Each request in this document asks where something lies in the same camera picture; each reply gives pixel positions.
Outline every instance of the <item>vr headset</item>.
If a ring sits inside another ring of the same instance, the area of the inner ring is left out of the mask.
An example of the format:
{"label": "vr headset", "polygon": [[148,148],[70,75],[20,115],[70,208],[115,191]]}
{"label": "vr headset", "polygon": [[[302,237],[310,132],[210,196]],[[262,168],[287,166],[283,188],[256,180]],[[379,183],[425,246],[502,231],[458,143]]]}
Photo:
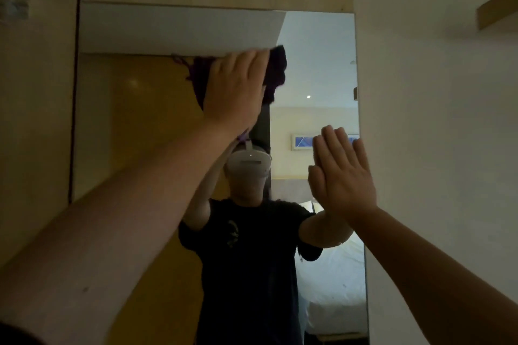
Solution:
{"label": "vr headset", "polygon": [[247,139],[244,147],[232,152],[226,165],[233,175],[266,177],[271,168],[271,156]]}

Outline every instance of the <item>mattress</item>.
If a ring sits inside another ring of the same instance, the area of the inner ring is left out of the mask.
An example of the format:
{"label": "mattress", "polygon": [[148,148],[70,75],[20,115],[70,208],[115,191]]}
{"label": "mattress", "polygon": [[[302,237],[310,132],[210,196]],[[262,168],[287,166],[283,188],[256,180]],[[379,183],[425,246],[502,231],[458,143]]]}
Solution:
{"label": "mattress", "polygon": [[295,254],[295,266],[309,334],[368,332],[364,246],[355,233],[314,262]]}

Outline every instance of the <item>framed picture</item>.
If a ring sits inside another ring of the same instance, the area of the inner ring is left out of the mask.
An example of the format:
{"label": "framed picture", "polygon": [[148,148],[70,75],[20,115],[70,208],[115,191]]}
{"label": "framed picture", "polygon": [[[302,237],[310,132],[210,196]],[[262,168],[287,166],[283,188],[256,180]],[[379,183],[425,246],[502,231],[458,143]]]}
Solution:
{"label": "framed picture", "polygon": [[[292,134],[292,150],[313,150],[313,137],[317,134]],[[349,142],[353,143],[359,134],[348,134]]]}

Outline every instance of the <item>white ceiling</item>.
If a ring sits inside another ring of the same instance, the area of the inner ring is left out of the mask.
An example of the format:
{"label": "white ceiling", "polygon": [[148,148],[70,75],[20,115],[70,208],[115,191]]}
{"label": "white ceiling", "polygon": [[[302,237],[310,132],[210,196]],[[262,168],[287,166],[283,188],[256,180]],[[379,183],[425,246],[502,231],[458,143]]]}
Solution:
{"label": "white ceiling", "polygon": [[80,51],[221,56],[274,47],[285,12],[81,3]]}
{"label": "white ceiling", "polygon": [[79,36],[92,54],[220,56],[282,44],[287,79],[273,106],[357,106],[352,14],[81,3]]}
{"label": "white ceiling", "polygon": [[353,14],[287,12],[277,43],[288,68],[272,106],[357,107]]}

